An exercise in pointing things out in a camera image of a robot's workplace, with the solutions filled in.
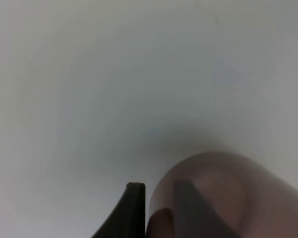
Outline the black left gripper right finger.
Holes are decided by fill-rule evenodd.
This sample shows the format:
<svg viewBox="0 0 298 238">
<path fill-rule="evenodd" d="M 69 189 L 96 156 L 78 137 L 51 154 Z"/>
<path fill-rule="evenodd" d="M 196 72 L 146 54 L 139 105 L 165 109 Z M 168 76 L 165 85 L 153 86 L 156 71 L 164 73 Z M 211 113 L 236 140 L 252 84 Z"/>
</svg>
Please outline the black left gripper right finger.
<svg viewBox="0 0 298 238">
<path fill-rule="evenodd" d="M 176 181 L 173 189 L 176 238 L 233 238 L 235 232 L 213 211 L 189 181 Z"/>
</svg>

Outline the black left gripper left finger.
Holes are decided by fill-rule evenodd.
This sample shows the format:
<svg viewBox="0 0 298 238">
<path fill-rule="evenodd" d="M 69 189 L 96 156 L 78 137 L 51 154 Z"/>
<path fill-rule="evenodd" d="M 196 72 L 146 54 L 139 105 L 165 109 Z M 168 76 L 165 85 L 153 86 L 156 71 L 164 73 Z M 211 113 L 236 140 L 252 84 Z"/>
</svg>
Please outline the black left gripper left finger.
<svg viewBox="0 0 298 238">
<path fill-rule="evenodd" d="M 145 201 L 145 185 L 128 183 L 114 210 L 92 238 L 145 237 Z"/>
</svg>

